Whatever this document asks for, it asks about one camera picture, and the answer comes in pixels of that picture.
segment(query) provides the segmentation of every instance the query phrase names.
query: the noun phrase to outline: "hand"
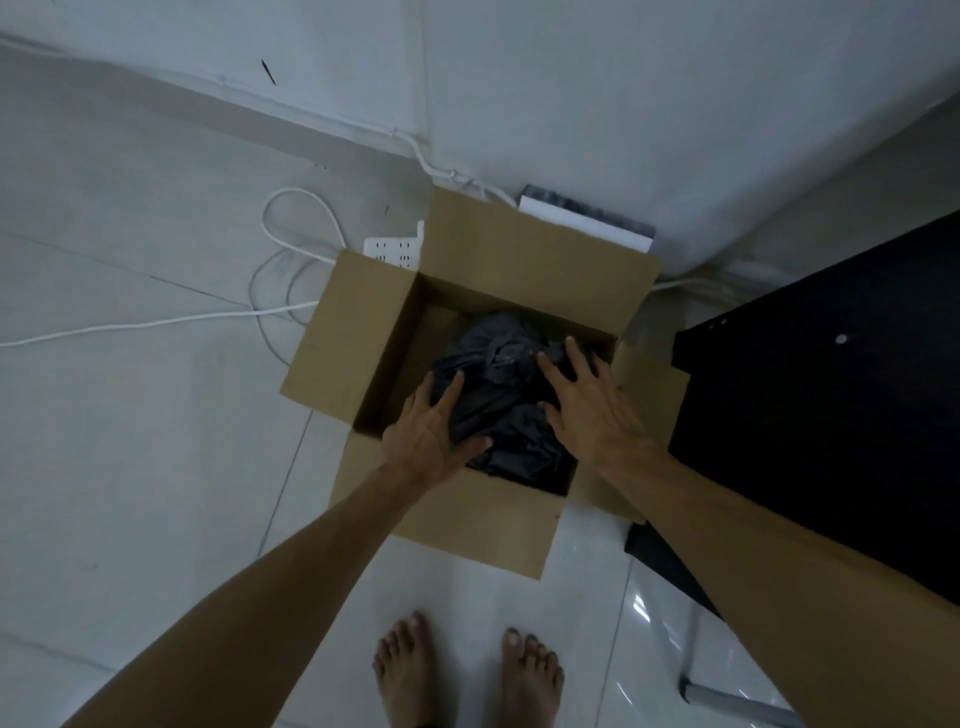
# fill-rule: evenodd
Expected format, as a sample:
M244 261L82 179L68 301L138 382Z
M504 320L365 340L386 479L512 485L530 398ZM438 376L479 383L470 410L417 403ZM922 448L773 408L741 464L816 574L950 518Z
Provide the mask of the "hand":
M493 444L489 437L471 437L453 445L450 442L450 413L464 388L464 373L457 372L440 401L430 406L433 372L403 403L403 412L383 433L385 464L401 468L406 475L426 488L444 482L467 462Z
M567 336L565 346L576 381L567 379L543 352L537 356L540 370L560 400L560 410L547 402L540 406L561 444L593 466L624 449L654 447L634 404L613 380L610 365L594 354L595 376L572 336Z

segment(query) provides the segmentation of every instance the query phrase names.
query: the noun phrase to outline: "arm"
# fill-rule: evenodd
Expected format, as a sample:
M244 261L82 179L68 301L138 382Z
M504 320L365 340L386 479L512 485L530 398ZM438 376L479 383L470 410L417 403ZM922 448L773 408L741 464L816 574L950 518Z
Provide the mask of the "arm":
M433 408L432 373L384 433L385 463L349 497L207 596L64 728L269 728L364 568L406 512L489 446L452 446L458 374Z
M558 438L650 519L808 725L957 724L954 605L684 466L605 362L595 375L572 340L567 352L575 382L540 359Z

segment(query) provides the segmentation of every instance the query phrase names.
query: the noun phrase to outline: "dark gray fabric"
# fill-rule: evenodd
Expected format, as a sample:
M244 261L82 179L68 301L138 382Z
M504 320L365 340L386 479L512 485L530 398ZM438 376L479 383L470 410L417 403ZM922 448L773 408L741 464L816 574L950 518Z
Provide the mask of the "dark gray fabric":
M470 461L484 473L561 492L557 477L571 456L557 440L539 401L557 403L553 388L537 366L537 352L568 370L564 345L549 343L512 313L479 318L434 362L436 402L458 370L464 391L450 417L450 438L461 442L489 435L493 447Z

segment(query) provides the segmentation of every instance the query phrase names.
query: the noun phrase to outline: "white power strip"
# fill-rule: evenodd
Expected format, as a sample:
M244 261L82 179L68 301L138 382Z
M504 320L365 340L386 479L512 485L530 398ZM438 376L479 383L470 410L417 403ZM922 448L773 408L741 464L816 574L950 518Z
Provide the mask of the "white power strip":
M375 257L400 268L416 271L423 247L423 221L417 223L417 237L368 237L363 241L363 255Z

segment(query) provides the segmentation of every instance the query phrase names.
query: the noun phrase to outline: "foot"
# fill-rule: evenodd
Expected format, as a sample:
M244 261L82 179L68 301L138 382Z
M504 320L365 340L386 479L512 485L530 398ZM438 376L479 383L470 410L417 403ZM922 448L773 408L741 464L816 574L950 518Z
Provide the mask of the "foot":
M438 724L437 660L423 615L402 619L380 640L373 674L391 728Z
M499 728L552 728L564 690L564 669L536 637L503 636L503 703Z

